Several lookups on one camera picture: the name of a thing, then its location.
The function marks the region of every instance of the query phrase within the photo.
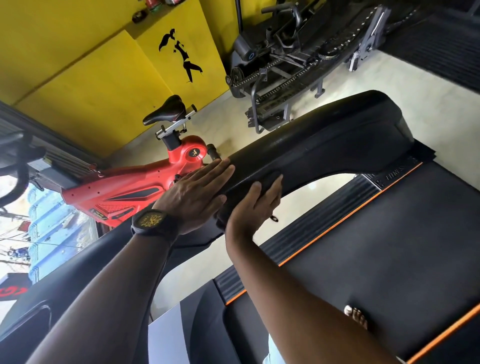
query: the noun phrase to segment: treadmill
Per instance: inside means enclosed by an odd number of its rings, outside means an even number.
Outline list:
[[[261,248],[333,306],[360,308],[373,335],[409,363],[479,362],[479,191],[433,161],[434,151],[413,138],[387,95],[368,91],[324,105],[230,159],[236,171],[220,191],[226,205],[179,238],[163,275],[223,234],[253,181],[268,187],[282,173],[286,195],[324,176],[356,173]],[[20,297],[0,324],[7,363],[28,359],[128,242],[130,224],[108,232]],[[267,355],[268,333],[234,267],[164,316],[172,314],[192,364],[261,363]],[[136,363],[148,360],[148,335],[146,312]]]

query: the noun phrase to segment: treadmill belt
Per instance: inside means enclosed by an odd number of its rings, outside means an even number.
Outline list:
[[[360,308],[376,338],[406,359],[480,302],[479,236],[479,192],[431,162],[284,267],[339,310]],[[240,360],[261,363],[268,334],[248,294],[224,321]]]
[[[380,50],[480,92],[480,22],[461,14],[437,12],[395,31]]]

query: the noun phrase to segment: white floor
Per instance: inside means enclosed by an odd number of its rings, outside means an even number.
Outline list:
[[[479,95],[381,52],[372,54],[355,73],[337,68],[325,79],[324,88],[319,99],[313,93],[299,98],[292,107],[293,117],[359,92],[380,90],[400,106],[414,137],[437,151],[437,162],[480,189]],[[262,136],[247,128],[244,112],[248,107],[247,99],[225,94],[194,116],[187,134],[202,137],[215,144],[222,156],[229,156]],[[156,130],[154,126],[116,152],[112,164],[128,166],[166,158],[165,146],[154,137]],[[351,178],[331,176],[283,198],[275,212],[280,222],[267,221],[256,242],[263,243]],[[152,304],[154,319],[231,265],[224,242],[223,237],[218,239],[167,274]]]

